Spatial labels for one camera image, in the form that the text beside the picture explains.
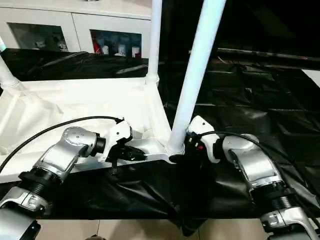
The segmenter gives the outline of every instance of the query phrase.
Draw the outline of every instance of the white metal frame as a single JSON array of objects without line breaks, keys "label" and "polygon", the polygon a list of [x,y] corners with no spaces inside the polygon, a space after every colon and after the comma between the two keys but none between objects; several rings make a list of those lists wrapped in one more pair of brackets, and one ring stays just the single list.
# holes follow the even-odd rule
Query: white metal frame
[{"label": "white metal frame", "polygon": [[[103,84],[107,82],[117,83],[113,85],[115,89],[126,89],[128,88],[127,85],[144,86],[143,88],[148,89],[148,91],[146,91],[148,95],[146,99],[152,99],[153,97],[155,97],[154,102],[148,103],[150,105],[148,107],[148,117],[151,118],[152,125],[157,126],[155,127],[157,129],[157,132],[154,132],[154,135],[158,140],[154,139],[155,141],[152,141],[152,138],[142,139],[144,141],[136,140],[132,141],[132,144],[135,147],[148,150],[149,161],[166,160],[168,163],[171,163],[169,160],[169,156],[184,153],[183,142],[186,136],[186,130],[190,123],[192,113],[196,104],[197,96],[208,64],[225,2],[226,0],[204,0],[203,2],[172,132],[170,132],[168,120],[166,118],[160,96],[156,88],[156,83],[159,81],[158,63],[162,0],[152,0],[152,28],[150,33],[148,73],[146,77],[87,80],[82,79],[81,84],[79,84],[79,81],[77,79],[56,82],[30,81],[24,82],[23,85],[25,85],[27,88],[32,89],[33,91],[47,89],[48,87],[50,90],[54,91],[72,88],[74,89],[73,92],[76,95],[79,95],[78,91],[82,91],[83,93],[81,94],[85,94],[86,90],[90,88],[104,91],[100,88],[100,86],[103,86]],[[2,59],[0,59],[0,84],[4,90],[19,89],[19,86],[21,89],[22,85],[16,78],[12,76]],[[112,90],[112,88],[109,89],[109,94],[112,94]],[[35,155],[30,155],[29,157],[33,161],[36,161]],[[23,159],[15,159],[15,162],[10,161],[8,166],[1,173],[2,178],[0,177],[0,182],[10,182],[16,180],[17,175],[21,171],[27,171],[32,167],[33,163],[30,161],[30,159],[26,160],[26,157],[24,156]],[[83,160],[80,160],[80,164],[77,165],[75,171],[110,167],[108,166],[108,163],[101,162],[99,162],[98,165],[81,165],[82,161]]]},{"label": "white metal frame", "polygon": [[[98,104],[101,99],[104,100],[107,98],[113,99],[116,107],[111,107],[111,112],[110,110],[108,110],[108,112],[101,111],[98,115],[107,114],[115,117],[125,117],[125,119],[130,124],[132,123],[132,126],[138,130],[141,129],[141,126],[143,128],[147,127],[147,130],[151,129],[152,135],[149,136],[148,131],[142,131],[143,137],[132,140],[129,144],[142,149],[146,153],[147,161],[165,160],[171,163],[164,148],[164,145],[170,137],[171,130],[156,84],[159,81],[158,53],[162,0],[152,0],[152,5],[156,6],[152,8],[154,12],[151,20],[154,27],[150,33],[150,41],[152,42],[150,49],[152,49],[149,51],[148,74],[145,77],[24,81],[22,83],[11,74],[4,61],[0,58],[0,85],[4,89],[0,97],[0,114],[2,115],[0,116],[0,134],[2,139],[9,138],[14,140],[14,138],[10,137],[10,132],[8,131],[14,129],[20,121],[27,119],[26,117],[21,117],[23,111],[21,111],[20,108],[21,106],[22,109],[32,108],[33,105],[29,106],[29,102],[24,103],[25,100],[31,101],[31,104],[33,102],[39,102],[40,106],[44,106],[44,110],[55,109],[55,114],[59,115],[59,109],[57,109],[56,106],[61,106],[61,104],[68,105],[75,103],[81,105],[88,101],[90,101],[90,104]],[[23,100],[21,100],[21,96],[24,96],[24,94],[27,94],[28,98],[22,97]],[[144,109],[143,112],[141,112],[142,115],[140,114],[140,107]],[[66,120],[69,120],[68,112],[66,113]],[[72,117],[84,117],[82,114],[85,113],[75,112],[75,115],[72,114]],[[37,128],[48,126],[47,123],[44,124],[43,121],[40,122],[38,119],[36,121]],[[105,129],[103,126],[102,128],[102,131],[108,131],[108,129]],[[102,136],[105,134],[100,130],[96,130],[95,132],[101,133]],[[44,138],[36,140],[34,145],[31,143],[29,146],[33,149],[32,151],[27,149],[26,153],[23,151],[20,154],[16,154],[2,171],[0,183],[17,181],[19,179],[18,175],[23,171],[31,169],[42,152],[53,144],[51,141],[55,141],[59,134],[61,133],[58,133],[58,129],[57,132],[52,131],[50,138],[44,136]],[[0,162],[3,161],[5,157],[6,155],[0,155]],[[118,164],[125,165],[132,163],[135,162],[120,161]],[[100,161],[99,157],[97,159],[84,158],[78,160],[72,172],[108,167],[111,167],[111,164]]]},{"label": "white metal frame", "polygon": [[0,36],[0,52],[4,51],[6,49],[6,46],[4,44],[4,41],[2,40]]}]

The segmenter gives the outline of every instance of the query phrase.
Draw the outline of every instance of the floor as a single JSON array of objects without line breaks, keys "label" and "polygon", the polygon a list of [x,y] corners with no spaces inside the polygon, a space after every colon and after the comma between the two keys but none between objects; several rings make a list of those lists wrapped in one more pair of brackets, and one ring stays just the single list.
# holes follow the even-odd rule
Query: floor
[{"label": "floor", "polygon": [[258,219],[207,220],[190,237],[168,220],[40,220],[36,240],[85,240],[98,234],[107,240],[266,240]]}]

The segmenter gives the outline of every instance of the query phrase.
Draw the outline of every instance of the white cabinet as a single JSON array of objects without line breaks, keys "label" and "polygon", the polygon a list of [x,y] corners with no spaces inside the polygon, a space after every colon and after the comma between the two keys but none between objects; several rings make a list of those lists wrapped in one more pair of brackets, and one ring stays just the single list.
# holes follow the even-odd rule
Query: white cabinet
[{"label": "white cabinet", "polygon": [[82,51],[148,58],[151,21],[73,13]]},{"label": "white cabinet", "polygon": [[0,0],[7,48],[148,58],[152,0]]},{"label": "white cabinet", "polygon": [[80,51],[70,12],[1,7],[0,36],[7,48]]}]

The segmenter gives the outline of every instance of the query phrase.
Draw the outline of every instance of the black cable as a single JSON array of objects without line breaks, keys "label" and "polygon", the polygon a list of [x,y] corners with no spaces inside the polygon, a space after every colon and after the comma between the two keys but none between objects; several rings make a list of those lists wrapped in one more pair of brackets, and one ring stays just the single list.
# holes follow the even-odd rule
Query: black cable
[{"label": "black cable", "polygon": [[[275,149],[274,147],[270,146],[269,144],[266,143],[260,143],[257,142],[256,140],[251,139],[250,137],[246,136],[246,135],[241,135],[238,133],[234,133],[234,132],[229,132],[229,131],[208,131],[208,132],[204,132],[201,134],[198,134],[197,136],[202,138],[203,136],[206,135],[210,135],[210,134],[223,134],[226,136],[235,136],[235,137],[239,137],[242,139],[245,139],[253,144],[255,144],[257,147],[261,148],[261,150],[268,156],[268,158],[270,158],[272,160],[272,157],[269,155],[269,153],[266,151],[266,149],[269,149],[273,152],[275,152],[276,154],[280,155],[281,157],[283,157],[284,159],[288,160],[289,163],[291,163],[293,165],[293,167],[296,169],[296,171],[301,175],[301,177],[306,181],[304,175],[301,173],[301,171],[298,169],[298,167],[296,166],[296,164],[294,163],[294,161],[288,157],[287,155],[285,155],[284,153],[280,152],[279,150]],[[298,202],[298,204],[302,207],[302,209],[305,211],[305,213],[307,214],[307,216],[309,218],[312,219],[312,221],[314,222],[314,224],[320,229],[320,222],[317,220],[317,218],[312,214],[312,212],[307,208],[306,205],[303,204],[303,202],[299,199],[298,196],[295,196],[296,200]]]},{"label": "black cable", "polygon": [[37,134],[33,135],[32,137],[30,137],[29,139],[27,139],[26,141],[24,141],[23,143],[21,143],[15,150],[13,150],[7,157],[6,159],[1,163],[0,165],[0,173],[2,172],[2,170],[5,168],[5,166],[7,165],[7,163],[10,161],[10,159],[17,153],[19,152],[25,145],[27,145],[28,143],[30,143],[31,141],[33,141],[34,139],[38,138],[39,136],[41,136],[42,134],[45,134],[53,129],[57,129],[59,127],[68,125],[68,124],[73,124],[76,122],[80,122],[80,121],[84,121],[84,120],[90,120],[90,119],[110,119],[110,120],[114,120],[117,124],[122,122],[123,120],[117,117],[113,117],[113,116],[86,116],[86,117],[81,117],[81,118],[76,118],[70,121],[65,121],[62,123],[59,123],[57,125],[53,125],[51,127],[48,127],[44,130],[42,130],[41,132],[38,132]]}]

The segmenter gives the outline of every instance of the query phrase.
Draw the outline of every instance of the black plastic sheet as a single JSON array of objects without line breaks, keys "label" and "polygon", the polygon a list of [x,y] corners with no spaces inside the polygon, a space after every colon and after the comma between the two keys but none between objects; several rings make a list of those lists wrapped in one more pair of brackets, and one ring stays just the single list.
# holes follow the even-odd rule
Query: black plastic sheet
[{"label": "black plastic sheet", "polygon": [[[7,49],[2,54],[22,81],[143,77],[146,61],[79,53]],[[141,66],[135,71],[120,70]],[[172,125],[186,62],[159,66],[159,92]],[[320,89],[301,70],[208,66],[194,115],[217,131],[249,133],[290,156],[299,171],[270,152],[309,209],[320,216]],[[205,154],[179,164],[155,161],[71,174],[54,201],[52,219],[170,219],[187,236],[205,219],[257,218],[240,173]],[[0,197],[16,183],[0,184]]]}]

